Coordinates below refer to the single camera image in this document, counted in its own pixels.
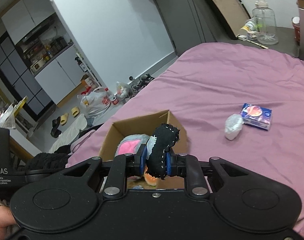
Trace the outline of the person's hand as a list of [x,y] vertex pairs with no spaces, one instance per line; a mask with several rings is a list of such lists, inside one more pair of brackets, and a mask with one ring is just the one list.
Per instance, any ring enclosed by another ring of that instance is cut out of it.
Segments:
[[9,226],[16,225],[12,212],[7,206],[0,206],[0,239],[6,239]]

